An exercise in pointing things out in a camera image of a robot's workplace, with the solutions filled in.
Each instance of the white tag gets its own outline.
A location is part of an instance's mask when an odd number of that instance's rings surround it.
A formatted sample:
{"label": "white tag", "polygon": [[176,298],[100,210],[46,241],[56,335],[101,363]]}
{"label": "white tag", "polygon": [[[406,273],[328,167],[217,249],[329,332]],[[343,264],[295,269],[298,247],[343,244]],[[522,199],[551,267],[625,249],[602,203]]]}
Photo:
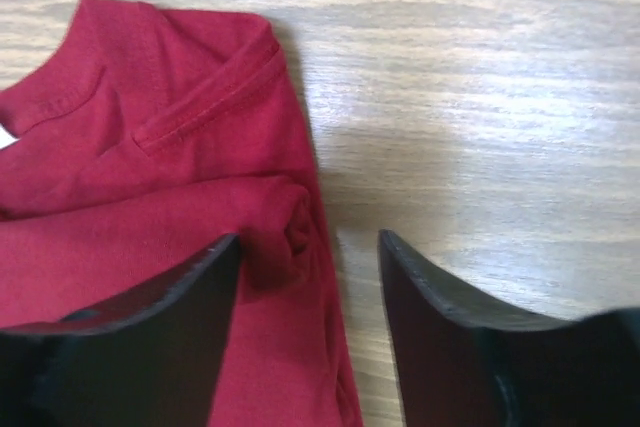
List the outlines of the white tag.
{"label": "white tag", "polygon": [[11,144],[17,141],[18,139],[16,139],[13,135],[11,135],[9,132],[4,130],[2,125],[0,125],[0,149],[9,147]]}

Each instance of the red t-shirt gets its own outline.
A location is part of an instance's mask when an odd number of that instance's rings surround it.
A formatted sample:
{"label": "red t-shirt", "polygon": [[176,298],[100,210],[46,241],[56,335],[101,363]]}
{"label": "red t-shirt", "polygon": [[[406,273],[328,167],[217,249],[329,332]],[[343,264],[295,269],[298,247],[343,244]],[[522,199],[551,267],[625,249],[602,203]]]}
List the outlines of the red t-shirt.
{"label": "red t-shirt", "polygon": [[0,326],[59,319],[237,232],[210,426],[359,426],[304,117],[269,23],[81,0],[0,93]]}

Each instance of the red fabric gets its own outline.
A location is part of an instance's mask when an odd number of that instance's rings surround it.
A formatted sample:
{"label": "red fabric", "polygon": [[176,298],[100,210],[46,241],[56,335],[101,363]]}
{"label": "red fabric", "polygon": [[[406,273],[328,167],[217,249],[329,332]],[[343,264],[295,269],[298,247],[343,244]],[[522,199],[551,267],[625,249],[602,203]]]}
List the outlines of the red fabric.
{"label": "red fabric", "polygon": [[304,118],[256,15],[81,0],[0,94],[0,325],[56,320],[218,236],[246,251],[211,426],[359,426]]}

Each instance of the wooden table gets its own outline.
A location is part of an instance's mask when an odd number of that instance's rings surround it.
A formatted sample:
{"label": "wooden table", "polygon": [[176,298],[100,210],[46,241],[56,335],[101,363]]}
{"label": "wooden table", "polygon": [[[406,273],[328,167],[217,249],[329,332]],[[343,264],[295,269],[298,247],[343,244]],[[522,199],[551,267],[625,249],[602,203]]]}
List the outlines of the wooden table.
{"label": "wooden table", "polygon": [[[640,0],[146,0],[273,20],[308,110],[368,426],[401,425],[376,231],[561,317],[640,303]],[[76,0],[0,0],[0,82]]]}

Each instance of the table surface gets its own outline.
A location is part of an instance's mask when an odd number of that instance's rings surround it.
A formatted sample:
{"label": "table surface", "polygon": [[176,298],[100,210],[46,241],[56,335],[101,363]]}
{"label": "table surface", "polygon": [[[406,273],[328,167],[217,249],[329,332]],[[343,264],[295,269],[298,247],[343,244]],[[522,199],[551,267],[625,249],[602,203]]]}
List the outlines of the table surface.
{"label": "table surface", "polygon": [[[402,425],[375,253],[560,317],[640,301],[640,0],[146,0],[269,17],[308,110],[368,426]],[[76,0],[0,0],[0,86]]]}

